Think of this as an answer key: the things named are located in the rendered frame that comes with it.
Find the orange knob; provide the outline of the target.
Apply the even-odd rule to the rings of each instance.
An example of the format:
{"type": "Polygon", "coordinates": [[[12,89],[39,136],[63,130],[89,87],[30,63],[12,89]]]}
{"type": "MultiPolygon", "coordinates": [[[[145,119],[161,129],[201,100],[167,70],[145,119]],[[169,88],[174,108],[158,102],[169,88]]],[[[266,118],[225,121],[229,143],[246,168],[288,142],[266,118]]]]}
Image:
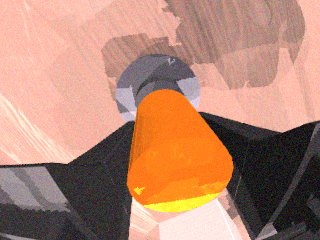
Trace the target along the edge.
{"type": "Polygon", "coordinates": [[[232,157],[181,93],[159,89],[137,109],[128,188],[160,212],[199,208],[227,188],[232,157]]]}

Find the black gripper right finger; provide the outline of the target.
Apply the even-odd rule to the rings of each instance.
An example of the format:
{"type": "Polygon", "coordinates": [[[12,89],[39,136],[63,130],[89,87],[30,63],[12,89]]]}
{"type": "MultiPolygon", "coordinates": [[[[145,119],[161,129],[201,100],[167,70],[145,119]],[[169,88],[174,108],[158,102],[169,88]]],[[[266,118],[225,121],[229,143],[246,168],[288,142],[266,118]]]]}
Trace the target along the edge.
{"type": "Polygon", "coordinates": [[[227,192],[249,239],[277,233],[273,221],[299,184],[313,153],[320,151],[320,120],[285,132],[197,112],[232,157],[227,192]]]}

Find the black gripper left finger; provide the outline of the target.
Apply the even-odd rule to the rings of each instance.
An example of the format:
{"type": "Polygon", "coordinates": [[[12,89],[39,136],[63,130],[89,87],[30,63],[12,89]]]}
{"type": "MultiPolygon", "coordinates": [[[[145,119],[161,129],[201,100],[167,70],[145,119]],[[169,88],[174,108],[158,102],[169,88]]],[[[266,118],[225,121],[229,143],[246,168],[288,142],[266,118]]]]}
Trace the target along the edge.
{"type": "Polygon", "coordinates": [[[129,240],[135,124],[128,121],[68,164],[0,165],[0,211],[60,213],[88,240],[129,240]]]}

